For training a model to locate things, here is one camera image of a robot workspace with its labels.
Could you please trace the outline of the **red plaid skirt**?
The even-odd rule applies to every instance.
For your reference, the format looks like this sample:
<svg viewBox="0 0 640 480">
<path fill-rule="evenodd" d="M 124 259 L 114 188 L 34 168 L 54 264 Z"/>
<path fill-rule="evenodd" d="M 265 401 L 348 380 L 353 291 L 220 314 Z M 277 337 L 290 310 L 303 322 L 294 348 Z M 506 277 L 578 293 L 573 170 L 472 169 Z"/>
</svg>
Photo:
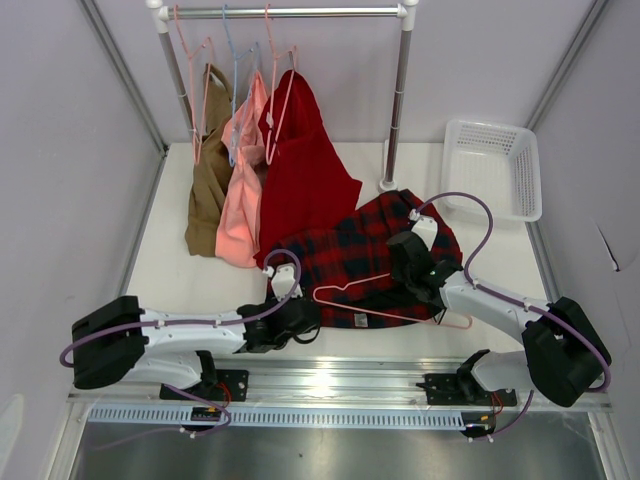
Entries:
<svg viewBox="0 0 640 480">
<path fill-rule="evenodd" d="M 409 231 L 410 211 L 423 201 L 408 189 L 380 194 L 332 228 L 309 229 L 280 242 L 276 249 L 287 249 L 300 260 L 300 286 L 312 299 L 318 286 L 339 285 L 366 277 L 391 273 L 392 263 L 386 242 Z M 349 306 L 420 319 L 431 319 L 440 312 L 418 301 L 392 278 L 349 287 L 346 291 L 322 291 L 321 299 Z M 384 329 L 413 322 L 356 313 L 319 305 L 321 325 L 339 329 Z"/>
</svg>

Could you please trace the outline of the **pink wire hanger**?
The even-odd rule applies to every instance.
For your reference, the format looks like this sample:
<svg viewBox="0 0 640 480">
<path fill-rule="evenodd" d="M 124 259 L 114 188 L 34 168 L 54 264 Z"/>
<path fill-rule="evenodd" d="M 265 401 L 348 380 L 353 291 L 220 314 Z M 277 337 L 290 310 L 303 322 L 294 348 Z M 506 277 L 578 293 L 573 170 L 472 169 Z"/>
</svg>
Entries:
<svg viewBox="0 0 640 480">
<path fill-rule="evenodd" d="M 433 324 L 433 325 L 437 325 L 437 326 L 440 326 L 440 327 L 443 327 L 443 328 L 450 328 L 450 329 L 457 329 L 457 330 L 469 330 L 469 329 L 472 328 L 472 326 L 474 324 L 474 318 L 471 315 L 464 315 L 463 316 L 463 318 L 465 318 L 467 320 L 467 325 L 466 326 L 454 325 L 454 324 L 448 324 L 448 323 L 445 323 L 443 325 L 441 322 L 437 322 L 436 320 L 433 320 L 433 319 L 413 318 L 413 317 L 407 317 L 407 316 L 402 316 L 402 315 L 390 314 L 390 313 L 386 313 L 386 312 L 382 312 L 382 311 L 376 311 L 376 310 L 371 310 L 371 309 L 353 307 L 353 306 L 349 306 L 349 305 L 347 305 L 345 303 L 333 302 L 333 301 L 321 299 L 321 298 L 318 297 L 318 294 L 320 292 L 322 292 L 322 291 L 338 290 L 338 291 L 344 292 L 349 287 L 352 287 L 352 286 L 355 286 L 355 285 L 364 284 L 364 283 L 368 283 L 368 282 L 372 282 L 372 281 L 375 281 L 375 280 L 384 279 L 384 278 L 391 278 L 391 274 L 390 273 L 384 273 L 384 274 L 379 274 L 379 275 L 375 275 L 375 276 L 370 276 L 370 277 L 366 277 L 366 278 L 363 278 L 363 279 L 360 279 L 360 280 L 348 282 L 343 286 L 339 286 L 339 285 L 318 286 L 312 292 L 312 299 L 313 299 L 314 302 L 316 302 L 316 303 L 318 303 L 320 305 L 334 307 L 334 308 L 340 308 L 340 309 L 343 309 L 343 310 L 348 310 L 348 311 L 356 312 L 356 313 L 359 313 L 359 314 L 362 313 L 362 314 L 367 314 L 367 315 L 376 315 L 376 316 L 381 316 L 381 317 L 384 317 L 384 318 L 390 318 L 390 319 L 394 319 L 394 320 L 403 320 L 403 321 L 408 321 L 408 322 L 413 322 L 413 323 Z"/>
</svg>

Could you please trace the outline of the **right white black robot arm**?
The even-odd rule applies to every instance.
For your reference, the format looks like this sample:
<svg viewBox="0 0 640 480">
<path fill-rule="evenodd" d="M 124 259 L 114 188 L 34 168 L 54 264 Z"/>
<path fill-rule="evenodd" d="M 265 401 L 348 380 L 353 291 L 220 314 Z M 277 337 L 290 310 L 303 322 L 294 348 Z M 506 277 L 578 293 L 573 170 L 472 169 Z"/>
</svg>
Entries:
<svg viewBox="0 0 640 480">
<path fill-rule="evenodd" d="M 461 366 L 458 395 L 479 403 L 492 391 L 529 389 L 561 407 L 611 382 L 611 355 L 574 300 L 547 303 L 473 279 L 461 265 L 435 261 L 416 233 L 402 232 L 387 243 L 394 281 L 419 302 L 475 317 L 522 345 L 505 353 L 479 352 Z"/>
</svg>

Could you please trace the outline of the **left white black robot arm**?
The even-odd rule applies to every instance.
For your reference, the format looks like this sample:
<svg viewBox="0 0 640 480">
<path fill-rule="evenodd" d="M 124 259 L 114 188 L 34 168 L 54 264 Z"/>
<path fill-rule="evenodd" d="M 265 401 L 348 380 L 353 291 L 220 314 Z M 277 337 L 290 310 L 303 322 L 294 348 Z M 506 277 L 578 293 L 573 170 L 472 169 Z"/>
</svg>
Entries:
<svg viewBox="0 0 640 480">
<path fill-rule="evenodd" d="M 219 382 L 214 360 L 264 354 L 318 329 L 319 307 L 304 298 L 270 299 L 207 315 L 171 314 L 121 296 L 76 321 L 61 363 L 72 369 L 78 390 L 114 384 L 155 383 L 165 399 L 185 391 L 212 398 Z"/>
</svg>

